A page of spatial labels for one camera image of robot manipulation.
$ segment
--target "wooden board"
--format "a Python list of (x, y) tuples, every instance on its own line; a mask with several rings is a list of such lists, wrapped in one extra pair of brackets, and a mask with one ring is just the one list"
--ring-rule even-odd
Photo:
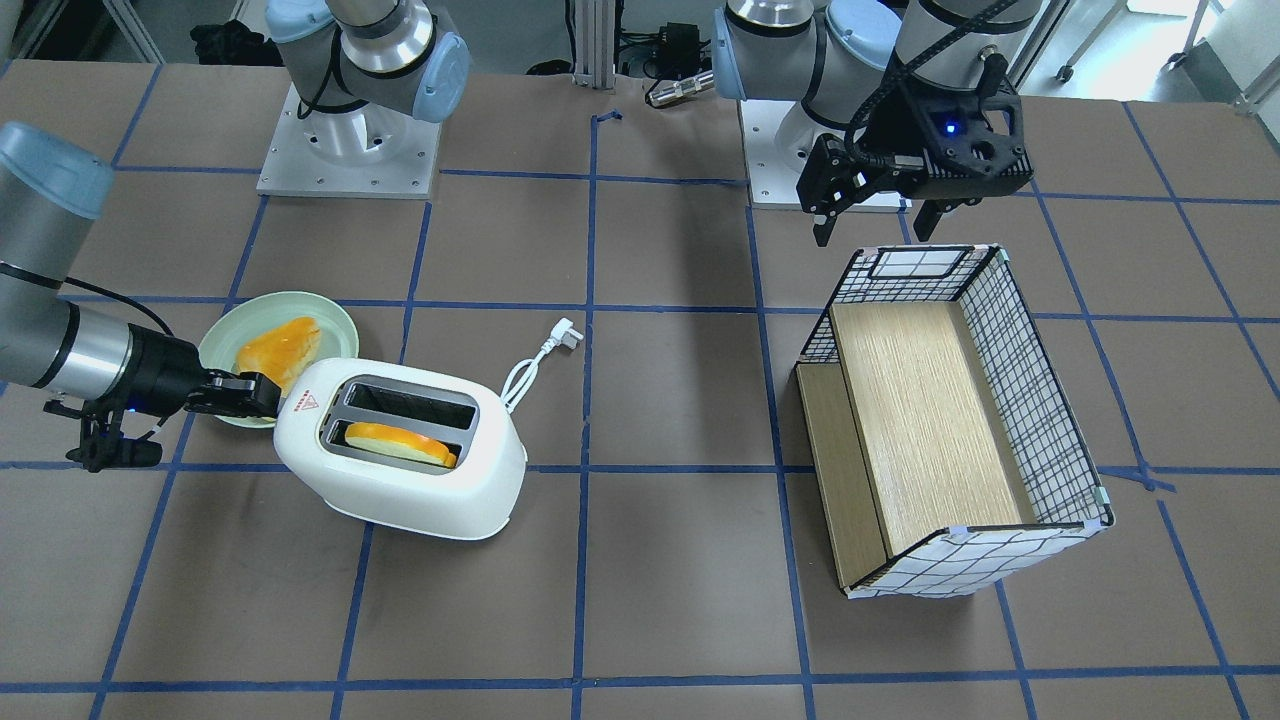
[(840, 365), (796, 365), (796, 379), (836, 556), (836, 578), (840, 587), (847, 588), (888, 561), (867, 461)]
[(890, 555), (952, 525), (1034, 521), (959, 306), (855, 302), (831, 315)]

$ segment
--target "plate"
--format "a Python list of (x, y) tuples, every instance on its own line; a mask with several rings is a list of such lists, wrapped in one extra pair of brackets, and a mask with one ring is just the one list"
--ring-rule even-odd
[[(236, 306), (223, 315), (200, 341), (200, 364), (205, 368), (236, 372), (236, 355), (241, 347), (255, 337), (278, 328), (289, 320), (310, 315), (320, 327), (320, 350), (316, 360), (326, 357), (356, 357), (360, 355), (360, 336), (356, 323), (351, 320), (337, 302), (311, 292), (288, 291), (273, 292), (255, 297)], [(241, 428), (273, 428), (271, 418), (227, 418), (218, 419)]]

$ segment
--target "white mounting plate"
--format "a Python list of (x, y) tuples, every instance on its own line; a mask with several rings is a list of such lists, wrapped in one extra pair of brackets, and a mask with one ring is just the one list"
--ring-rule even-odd
[(430, 199), (440, 126), (411, 119), (398, 155), (370, 165), (339, 165), (311, 150), (297, 110), (298, 92), (291, 85), (257, 178), (260, 195)]
[[(800, 173), (782, 160), (773, 143), (773, 136), (782, 118), (795, 102), (790, 100), (744, 100), (739, 102), (742, 120), (742, 147), (746, 151), (746, 172), (751, 178), (751, 204), (760, 208), (799, 210), (796, 181)], [(847, 213), (897, 213), (910, 208), (911, 201), (896, 192), (873, 195), (865, 202), (854, 205)]]

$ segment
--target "bread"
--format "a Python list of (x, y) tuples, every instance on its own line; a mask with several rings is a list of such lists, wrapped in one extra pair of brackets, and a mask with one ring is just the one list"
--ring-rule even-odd
[(417, 434), (404, 428), (383, 425), (380, 423), (352, 423), (347, 425), (347, 445), (417, 462), (428, 462), (442, 468), (454, 468), (458, 456), (440, 441)]
[(320, 325), (315, 318), (294, 318), (248, 341), (236, 354), (241, 373), (262, 373), (288, 395), (294, 380), (315, 363), (320, 351)]

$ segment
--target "white toaster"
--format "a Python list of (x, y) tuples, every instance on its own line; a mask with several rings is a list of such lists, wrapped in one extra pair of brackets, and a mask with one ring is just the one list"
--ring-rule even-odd
[[(352, 423), (443, 442), (453, 469), (344, 442)], [(334, 357), (307, 368), (280, 402), (280, 460), (330, 507), (361, 520), (451, 539), (484, 539), (511, 518), (529, 456), (489, 388), (429, 370)]]

